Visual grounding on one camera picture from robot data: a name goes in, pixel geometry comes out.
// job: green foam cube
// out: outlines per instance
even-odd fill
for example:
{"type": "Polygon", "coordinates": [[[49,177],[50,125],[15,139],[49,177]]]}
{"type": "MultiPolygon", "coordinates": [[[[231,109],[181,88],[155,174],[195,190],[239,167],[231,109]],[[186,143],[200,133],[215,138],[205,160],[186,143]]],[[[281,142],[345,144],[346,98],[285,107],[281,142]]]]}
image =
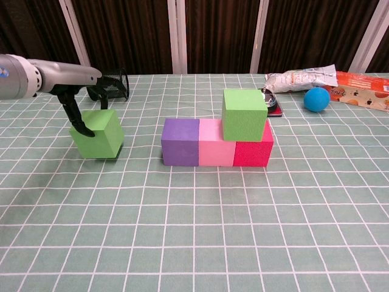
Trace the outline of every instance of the green foam cube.
{"type": "Polygon", "coordinates": [[[94,133],[86,137],[72,127],[69,132],[84,158],[115,158],[124,141],[124,132],[113,109],[84,111],[82,119],[94,133]]]}
{"type": "Polygon", "coordinates": [[[226,141],[262,141],[267,105],[258,89],[225,89],[223,136],[226,141]]]}

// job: foam block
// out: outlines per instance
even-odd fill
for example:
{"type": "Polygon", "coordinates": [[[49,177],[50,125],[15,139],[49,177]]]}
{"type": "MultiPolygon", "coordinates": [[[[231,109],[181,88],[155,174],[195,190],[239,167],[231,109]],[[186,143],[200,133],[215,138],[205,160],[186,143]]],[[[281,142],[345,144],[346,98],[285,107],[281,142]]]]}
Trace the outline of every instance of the foam block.
{"type": "Polygon", "coordinates": [[[84,158],[115,158],[124,141],[124,132],[113,109],[84,111],[82,119],[85,125],[95,133],[95,137],[86,137],[74,127],[69,132],[78,151],[84,158]]]}
{"type": "Polygon", "coordinates": [[[165,119],[161,145],[165,165],[199,165],[199,119],[165,119]]]}
{"type": "Polygon", "coordinates": [[[237,142],[233,166],[265,167],[273,148],[273,135],[266,121],[261,142],[237,142]]]}
{"type": "Polygon", "coordinates": [[[232,166],[236,142],[224,141],[221,119],[200,119],[199,165],[232,166]]]}
{"type": "Polygon", "coordinates": [[[258,89],[225,89],[222,122],[226,141],[261,141],[267,117],[258,89]]]}

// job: pink foam cube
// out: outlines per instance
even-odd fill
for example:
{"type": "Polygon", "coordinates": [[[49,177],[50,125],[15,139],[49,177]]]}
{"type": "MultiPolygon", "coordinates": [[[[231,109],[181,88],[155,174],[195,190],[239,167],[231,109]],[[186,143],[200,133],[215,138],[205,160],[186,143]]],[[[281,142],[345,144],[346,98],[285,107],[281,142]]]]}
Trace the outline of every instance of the pink foam cube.
{"type": "Polygon", "coordinates": [[[232,166],[235,144],[236,142],[223,140],[221,119],[200,119],[200,166],[232,166]]]}

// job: orange package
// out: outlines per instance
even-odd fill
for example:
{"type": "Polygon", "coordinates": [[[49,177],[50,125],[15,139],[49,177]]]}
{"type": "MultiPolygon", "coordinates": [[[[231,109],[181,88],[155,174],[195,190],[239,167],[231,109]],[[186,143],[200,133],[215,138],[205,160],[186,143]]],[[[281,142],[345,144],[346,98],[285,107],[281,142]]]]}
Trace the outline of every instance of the orange package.
{"type": "Polygon", "coordinates": [[[337,87],[323,86],[332,101],[389,111],[389,79],[336,72],[337,87]]]}

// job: white wall strip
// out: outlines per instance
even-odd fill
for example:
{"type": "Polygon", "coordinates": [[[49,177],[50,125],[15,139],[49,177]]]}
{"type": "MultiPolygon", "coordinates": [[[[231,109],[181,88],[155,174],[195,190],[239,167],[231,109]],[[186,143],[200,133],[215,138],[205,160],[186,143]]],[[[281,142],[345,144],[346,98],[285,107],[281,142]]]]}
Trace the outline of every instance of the white wall strip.
{"type": "Polygon", "coordinates": [[[389,26],[389,1],[380,0],[359,44],[349,72],[365,73],[389,26]]]}
{"type": "Polygon", "coordinates": [[[260,56],[262,49],[263,36],[265,32],[267,9],[269,0],[261,0],[260,9],[258,11],[258,20],[256,21],[256,31],[253,46],[253,55],[251,57],[250,73],[256,74],[260,65],[260,56]]]}
{"type": "Polygon", "coordinates": [[[80,26],[78,25],[77,17],[75,16],[73,4],[71,0],[59,0],[63,15],[65,16],[67,27],[71,33],[74,48],[76,50],[80,64],[90,66],[88,53],[86,52],[84,39],[81,34],[80,26]]]}
{"type": "Polygon", "coordinates": [[[178,52],[176,0],[168,0],[168,15],[170,30],[171,64],[173,66],[173,74],[180,74],[181,65],[178,52]]]}
{"type": "Polygon", "coordinates": [[[185,0],[177,0],[178,51],[181,74],[188,74],[187,25],[185,22],[185,0]]]}

